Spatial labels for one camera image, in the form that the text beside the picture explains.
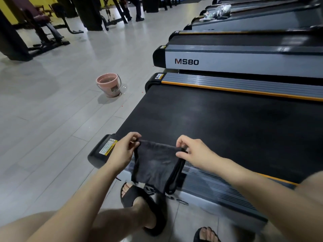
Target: gray plank floor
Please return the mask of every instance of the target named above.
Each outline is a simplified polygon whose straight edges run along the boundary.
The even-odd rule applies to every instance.
[[[87,154],[105,134],[119,129],[143,97],[146,81],[162,71],[153,66],[153,51],[210,3],[145,14],[144,22],[118,23],[108,32],[87,32],[79,18],[69,19],[71,29],[85,31],[72,35],[59,30],[70,45],[26,63],[0,54],[0,226],[59,209],[95,174]],[[130,12],[134,17],[135,9]],[[39,42],[33,30],[19,34],[28,46]],[[108,72],[122,79],[117,98],[108,99],[95,85],[95,79]],[[121,185],[113,183],[103,208],[122,207]],[[192,241],[202,226],[218,231],[224,242],[236,240],[227,222],[221,223],[224,218],[197,207],[168,200],[168,213],[158,241]],[[141,231],[125,239],[150,240]]]

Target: person's right hand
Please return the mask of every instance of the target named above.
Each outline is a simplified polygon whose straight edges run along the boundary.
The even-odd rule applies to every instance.
[[[196,166],[203,170],[209,170],[210,163],[217,159],[222,159],[212,150],[205,145],[200,139],[192,139],[188,136],[182,135],[176,141],[176,147],[185,148],[185,152],[177,152],[176,156],[190,162],[193,166]]]

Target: foot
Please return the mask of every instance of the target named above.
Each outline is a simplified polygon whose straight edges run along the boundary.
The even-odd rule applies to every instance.
[[[145,19],[142,17],[136,17],[136,22],[144,21]]]
[[[132,186],[131,183],[126,183],[122,187],[121,196],[123,197],[126,192],[129,190],[129,188]],[[142,214],[144,216],[144,227],[146,228],[154,228],[156,226],[156,216],[155,214],[150,210],[147,202],[142,197],[137,197],[132,207],[138,209],[139,214]]]
[[[220,242],[216,233],[212,230],[212,228],[202,228],[200,230],[200,240],[206,240],[210,242]]]

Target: bucket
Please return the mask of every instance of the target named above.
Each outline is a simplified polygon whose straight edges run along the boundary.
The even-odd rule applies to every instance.
[[[107,73],[97,78],[98,87],[107,97],[118,96],[120,94],[121,83],[120,77],[115,73]]]

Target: sandal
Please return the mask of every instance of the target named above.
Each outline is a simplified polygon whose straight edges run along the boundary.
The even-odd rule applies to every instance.
[[[201,231],[201,229],[202,228],[199,228],[197,231],[196,231],[196,233],[195,233],[195,235],[194,235],[194,240],[193,240],[193,242],[209,242],[208,240],[206,240],[206,239],[200,239],[200,231]],[[219,237],[218,237],[218,235],[212,230],[212,232],[215,234],[215,236],[218,238],[218,241],[219,242],[221,242],[221,240],[219,239]]]
[[[135,185],[132,185],[129,190],[126,192],[126,194],[122,197],[122,189],[125,186],[126,183],[122,185],[122,188],[120,190],[120,199],[121,203],[124,208],[132,207],[132,204],[134,200],[137,197],[142,197],[148,204],[149,208],[155,214],[156,216],[156,226],[152,229],[150,228],[143,228],[143,230],[148,233],[151,236],[157,236],[160,235],[161,232],[164,230],[166,226],[166,219],[161,211],[161,209],[158,207],[158,205],[154,202],[154,200],[142,189]]]

